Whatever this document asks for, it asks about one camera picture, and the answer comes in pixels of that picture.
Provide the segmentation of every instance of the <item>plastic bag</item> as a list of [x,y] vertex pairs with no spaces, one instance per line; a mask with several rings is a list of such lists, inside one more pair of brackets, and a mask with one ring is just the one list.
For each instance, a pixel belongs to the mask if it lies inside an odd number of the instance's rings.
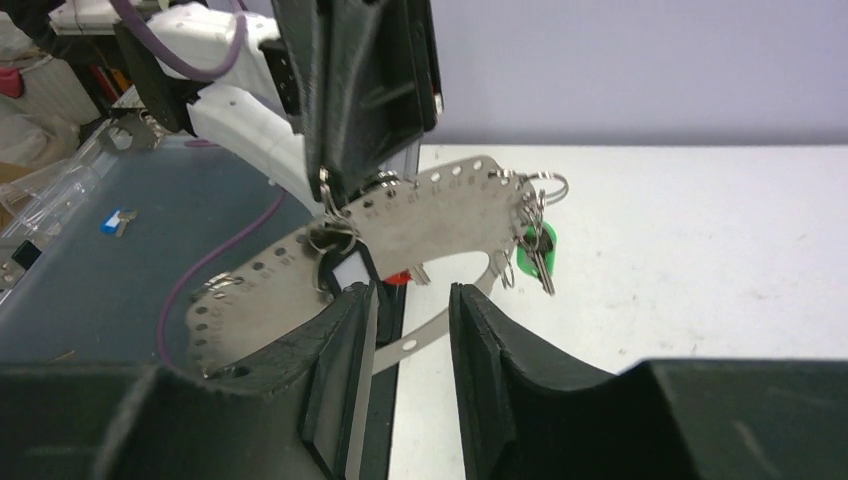
[[47,146],[47,132],[28,121],[24,115],[12,115],[0,120],[0,161],[29,166]]
[[0,60],[17,60],[33,48],[32,39],[12,23],[0,22]]
[[79,130],[56,115],[12,115],[0,120],[0,162],[38,170],[74,154]]

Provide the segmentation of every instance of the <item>curved metal plate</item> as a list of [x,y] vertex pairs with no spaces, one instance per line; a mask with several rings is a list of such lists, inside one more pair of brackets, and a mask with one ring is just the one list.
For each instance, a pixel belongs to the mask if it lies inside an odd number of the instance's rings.
[[[506,265],[517,233],[522,195],[533,187],[489,178],[500,166],[472,157],[427,170],[410,181],[387,185],[347,205],[350,221],[368,246],[381,278],[437,258],[465,252],[489,253],[489,266],[475,282],[490,292]],[[188,313],[189,354],[214,371],[261,349],[309,321],[328,305],[312,285],[317,255],[306,242],[316,220],[234,270],[243,280],[207,293]],[[381,371],[448,331],[447,313],[400,341],[380,349]]]

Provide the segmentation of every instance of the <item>red item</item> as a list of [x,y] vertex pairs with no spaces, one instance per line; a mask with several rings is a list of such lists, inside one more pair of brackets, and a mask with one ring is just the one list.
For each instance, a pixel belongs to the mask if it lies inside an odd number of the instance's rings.
[[400,273],[396,273],[396,274],[392,275],[391,277],[389,277],[389,278],[387,278],[383,281],[388,283],[389,285],[394,285],[395,287],[401,287],[401,286],[409,283],[411,280],[412,280],[412,275],[409,274],[409,270],[404,270]]
[[17,68],[0,68],[0,94],[9,98],[24,96],[24,79]]

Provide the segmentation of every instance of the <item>silver key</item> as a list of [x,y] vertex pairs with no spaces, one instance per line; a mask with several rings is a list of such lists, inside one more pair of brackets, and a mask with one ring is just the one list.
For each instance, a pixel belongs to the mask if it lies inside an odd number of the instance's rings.
[[551,277],[551,272],[548,270],[548,262],[545,257],[554,249],[553,239],[550,232],[545,227],[539,229],[540,234],[537,238],[528,236],[524,238],[524,244],[527,245],[527,257],[536,266],[539,272],[539,281],[542,282],[542,289],[550,296],[554,296],[556,289],[554,288],[554,280]]
[[135,210],[123,210],[118,212],[118,230],[115,232],[116,237],[123,236],[124,230],[127,229],[127,224],[132,220],[135,220],[135,217],[138,216]]

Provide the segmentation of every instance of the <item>stainless steel plate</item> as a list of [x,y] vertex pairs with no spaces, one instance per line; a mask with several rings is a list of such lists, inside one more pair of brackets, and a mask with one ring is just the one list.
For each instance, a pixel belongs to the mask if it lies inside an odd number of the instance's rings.
[[[484,252],[489,264],[475,282],[490,292],[506,267],[518,227],[522,195],[533,187],[508,178],[489,178],[500,166],[472,157],[421,172],[409,181],[369,192],[348,205],[381,278],[417,264],[465,252]],[[186,323],[189,355],[214,371],[261,349],[321,312],[329,302],[315,290],[318,257],[304,226],[231,273],[238,284],[203,295]],[[398,342],[377,351],[379,372],[448,332],[447,311]]]

